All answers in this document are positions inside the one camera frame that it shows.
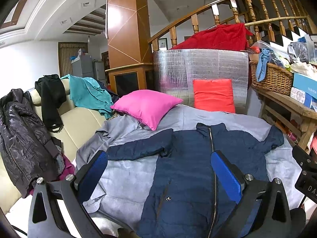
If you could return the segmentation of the wooden cabinet at pillar base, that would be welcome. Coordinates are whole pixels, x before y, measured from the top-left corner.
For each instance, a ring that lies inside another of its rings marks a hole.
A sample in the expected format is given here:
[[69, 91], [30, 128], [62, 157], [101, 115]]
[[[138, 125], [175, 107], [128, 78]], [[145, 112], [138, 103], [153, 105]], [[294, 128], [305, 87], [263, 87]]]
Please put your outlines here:
[[111, 90], [119, 97], [137, 90], [155, 90], [152, 63], [138, 63], [111, 68], [106, 70], [105, 73], [109, 76]]

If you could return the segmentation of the wooden side table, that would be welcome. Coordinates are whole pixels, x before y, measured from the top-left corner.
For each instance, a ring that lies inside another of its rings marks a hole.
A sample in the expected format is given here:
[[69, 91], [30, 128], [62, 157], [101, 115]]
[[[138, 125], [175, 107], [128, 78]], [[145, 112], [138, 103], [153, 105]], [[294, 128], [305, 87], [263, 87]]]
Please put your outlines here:
[[261, 100], [259, 117], [275, 125], [291, 145], [299, 145], [307, 153], [316, 134], [316, 112], [295, 99], [253, 86]]

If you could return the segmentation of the blue cardboard box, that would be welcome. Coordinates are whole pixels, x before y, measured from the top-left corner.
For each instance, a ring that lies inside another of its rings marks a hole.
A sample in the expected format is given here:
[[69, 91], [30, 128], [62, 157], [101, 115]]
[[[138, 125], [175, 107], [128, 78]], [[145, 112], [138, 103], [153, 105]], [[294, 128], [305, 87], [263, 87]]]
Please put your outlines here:
[[310, 79], [305, 75], [294, 73], [293, 87], [300, 89], [317, 99], [317, 81]]

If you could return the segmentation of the magenta garment under jacket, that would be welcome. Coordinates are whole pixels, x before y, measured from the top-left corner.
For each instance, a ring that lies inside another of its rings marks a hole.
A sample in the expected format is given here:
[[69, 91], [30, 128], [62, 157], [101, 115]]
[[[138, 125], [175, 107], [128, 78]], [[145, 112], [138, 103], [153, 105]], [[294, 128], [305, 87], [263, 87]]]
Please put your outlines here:
[[27, 195], [34, 193], [36, 179], [39, 177], [46, 181], [58, 181], [75, 173], [74, 165], [61, 152], [37, 153], [25, 160], [25, 170], [30, 176]]

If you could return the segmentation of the black garment on sofa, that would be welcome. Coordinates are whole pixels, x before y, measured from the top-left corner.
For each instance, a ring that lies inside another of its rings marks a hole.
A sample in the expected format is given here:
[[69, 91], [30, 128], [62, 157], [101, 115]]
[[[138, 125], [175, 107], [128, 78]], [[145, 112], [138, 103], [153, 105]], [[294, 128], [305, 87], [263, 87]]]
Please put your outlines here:
[[59, 75], [44, 75], [35, 82], [35, 89], [41, 97], [42, 121], [47, 130], [57, 133], [63, 128], [58, 109], [66, 102], [66, 92]]

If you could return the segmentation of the pink pillow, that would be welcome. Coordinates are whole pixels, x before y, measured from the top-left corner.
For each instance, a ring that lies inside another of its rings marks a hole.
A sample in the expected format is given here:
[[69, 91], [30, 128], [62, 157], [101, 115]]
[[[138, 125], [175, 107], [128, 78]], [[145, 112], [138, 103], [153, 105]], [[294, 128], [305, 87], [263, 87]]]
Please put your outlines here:
[[164, 115], [182, 102], [166, 93], [142, 89], [122, 96], [111, 109], [129, 114], [155, 131]]

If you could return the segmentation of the plastic bag on table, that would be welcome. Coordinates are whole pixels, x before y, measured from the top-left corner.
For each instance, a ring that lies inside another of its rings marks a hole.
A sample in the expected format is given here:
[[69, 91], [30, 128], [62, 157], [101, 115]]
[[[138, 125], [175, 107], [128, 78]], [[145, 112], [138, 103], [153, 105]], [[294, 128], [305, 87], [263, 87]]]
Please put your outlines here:
[[287, 47], [287, 54], [291, 63], [308, 63], [307, 44], [304, 42], [291, 42]]

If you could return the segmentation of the wicker basket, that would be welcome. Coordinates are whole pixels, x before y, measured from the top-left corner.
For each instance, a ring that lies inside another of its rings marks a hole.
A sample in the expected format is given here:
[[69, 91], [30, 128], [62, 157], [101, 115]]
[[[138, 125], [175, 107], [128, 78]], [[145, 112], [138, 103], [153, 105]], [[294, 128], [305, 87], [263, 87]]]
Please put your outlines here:
[[289, 96], [293, 86], [294, 74], [275, 64], [267, 63], [266, 75], [264, 80], [258, 82], [256, 79], [257, 61], [250, 61], [251, 86], [271, 92]]

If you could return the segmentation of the silver foil insulation sheet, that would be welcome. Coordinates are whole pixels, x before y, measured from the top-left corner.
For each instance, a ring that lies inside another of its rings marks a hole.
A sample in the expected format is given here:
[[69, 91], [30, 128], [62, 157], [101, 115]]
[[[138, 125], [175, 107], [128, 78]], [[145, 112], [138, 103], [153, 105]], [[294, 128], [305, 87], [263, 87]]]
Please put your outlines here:
[[247, 112], [249, 57], [216, 49], [171, 49], [153, 53], [155, 88], [194, 106], [193, 80], [231, 79], [237, 113]]

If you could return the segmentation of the brown wooden pillar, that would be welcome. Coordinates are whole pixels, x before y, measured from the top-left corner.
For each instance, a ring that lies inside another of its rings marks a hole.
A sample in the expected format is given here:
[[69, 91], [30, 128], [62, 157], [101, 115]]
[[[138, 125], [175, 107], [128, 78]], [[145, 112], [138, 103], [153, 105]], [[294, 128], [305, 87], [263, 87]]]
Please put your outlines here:
[[147, 0], [108, 0], [110, 67], [152, 62]]

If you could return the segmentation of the wooden stair railing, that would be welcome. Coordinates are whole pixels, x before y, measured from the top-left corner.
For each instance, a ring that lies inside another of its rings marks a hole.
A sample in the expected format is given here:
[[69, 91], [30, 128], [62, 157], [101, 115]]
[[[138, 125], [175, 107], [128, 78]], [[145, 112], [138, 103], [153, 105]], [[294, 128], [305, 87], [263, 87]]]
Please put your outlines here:
[[316, 34], [316, 25], [300, 0], [215, 0], [170, 23], [150, 37], [148, 44], [157, 51], [159, 39], [169, 35], [171, 45], [175, 47], [178, 44], [177, 27], [189, 22], [193, 32], [198, 33], [203, 29], [199, 22], [203, 15], [209, 17], [208, 29], [243, 23], [253, 34], [249, 43], [260, 40], [262, 33], [271, 42], [290, 31]]

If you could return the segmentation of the navy blue puffer jacket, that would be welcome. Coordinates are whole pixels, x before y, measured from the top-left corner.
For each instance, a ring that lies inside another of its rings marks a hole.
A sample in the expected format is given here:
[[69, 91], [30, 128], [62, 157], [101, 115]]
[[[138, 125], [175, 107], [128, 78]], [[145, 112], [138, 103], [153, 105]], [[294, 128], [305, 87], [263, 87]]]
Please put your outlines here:
[[271, 127], [259, 141], [225, 124], [198, 123], [194, 130], [167, 129], [148, 139], [109, 148], [112, 161], [157, 155], [154, 181], [137, 223], [139, 237], [212, 237], [235, 207], [211, 167], [211, 154], [222, 152], [243, 173], [266, 181], [265, 155], [283, 145]]

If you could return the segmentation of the light blue cloth in basket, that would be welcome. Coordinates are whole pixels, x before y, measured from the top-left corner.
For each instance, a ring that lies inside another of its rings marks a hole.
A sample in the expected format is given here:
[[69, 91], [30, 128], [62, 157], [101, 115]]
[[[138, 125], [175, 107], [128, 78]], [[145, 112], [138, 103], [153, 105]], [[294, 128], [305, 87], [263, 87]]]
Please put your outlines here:
[[271, 60], [273, 55], [274, 52], [270, 48], [262, 49], [259, 54], [259, 60], [256, 67], [256, 80], [258, 82], [262, 82], [265, 79], [267, 63]]

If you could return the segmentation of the red-orange pillow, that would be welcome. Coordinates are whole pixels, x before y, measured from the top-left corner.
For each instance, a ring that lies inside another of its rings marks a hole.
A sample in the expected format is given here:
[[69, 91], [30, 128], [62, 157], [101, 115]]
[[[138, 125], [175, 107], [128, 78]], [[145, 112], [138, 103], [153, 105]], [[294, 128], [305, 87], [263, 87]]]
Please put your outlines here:
[[209, 112], [235, 113], [232, 80], [193, 80], [194, 107]]

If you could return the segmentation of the teal garment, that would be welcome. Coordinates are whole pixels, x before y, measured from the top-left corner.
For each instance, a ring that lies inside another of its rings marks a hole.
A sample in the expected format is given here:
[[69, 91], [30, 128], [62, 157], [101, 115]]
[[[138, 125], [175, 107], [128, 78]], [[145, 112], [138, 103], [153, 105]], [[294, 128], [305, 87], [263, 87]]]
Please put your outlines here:
[[70, 99], [76, 107], [98, 111], [106, 119], [112, 117], [112, 97], [94, 78], [68, 74], [61, 79], [69, 80]]

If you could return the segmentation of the cream leather sofa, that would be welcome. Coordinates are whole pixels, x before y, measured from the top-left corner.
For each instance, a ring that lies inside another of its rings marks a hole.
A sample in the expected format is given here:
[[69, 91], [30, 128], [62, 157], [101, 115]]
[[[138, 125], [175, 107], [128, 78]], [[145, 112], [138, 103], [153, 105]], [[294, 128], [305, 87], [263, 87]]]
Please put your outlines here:
[[[84, 107], [76, 107], [70, 99], [69, 80], [62, 80], [67, 95], [67, 101], [58, 109], [63, 122], [63, 128], [51, 136], [62, 141], [63, 152], [71, 161], [75, 161], [76, 152], [102, 127], [105, 117], [98, 111]], [[10, 177], [1, 163], [1, 209], [7, 214], [12, 206], [21, 198], [20, 192], [12, 184]]]

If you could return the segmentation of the black shiny puffer jacket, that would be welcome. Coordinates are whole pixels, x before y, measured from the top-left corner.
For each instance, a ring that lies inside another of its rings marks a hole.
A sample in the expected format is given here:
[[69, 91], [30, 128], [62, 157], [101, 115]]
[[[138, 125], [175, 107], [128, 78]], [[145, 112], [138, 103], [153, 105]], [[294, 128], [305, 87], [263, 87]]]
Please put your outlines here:
[[1, 157], [23, 198], [39, 177], [56, 181], [66, 168], [61, 141], [50, 136], [30, 98], [22, 89], [12, 89], [1, 98]]

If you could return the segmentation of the grey refrigerator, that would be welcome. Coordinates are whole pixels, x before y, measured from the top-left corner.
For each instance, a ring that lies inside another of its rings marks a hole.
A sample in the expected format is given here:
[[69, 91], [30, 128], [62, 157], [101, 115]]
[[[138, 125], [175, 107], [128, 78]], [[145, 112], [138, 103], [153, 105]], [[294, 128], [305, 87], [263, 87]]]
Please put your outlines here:
[[73, 75], [77, 77], [94, 77], [92, 57], [88, 54], [71, 61]]

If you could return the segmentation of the red cloth on railing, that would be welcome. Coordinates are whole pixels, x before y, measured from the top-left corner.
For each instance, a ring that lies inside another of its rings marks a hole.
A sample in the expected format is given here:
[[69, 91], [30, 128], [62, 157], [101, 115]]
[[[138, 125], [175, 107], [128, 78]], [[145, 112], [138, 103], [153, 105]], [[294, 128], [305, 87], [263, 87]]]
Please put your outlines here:
[[218, 25], [200, 31], [171, 49], [218, 49], [244, 51], [249, 47], [248, 38], [253, 34], [243, 23]]

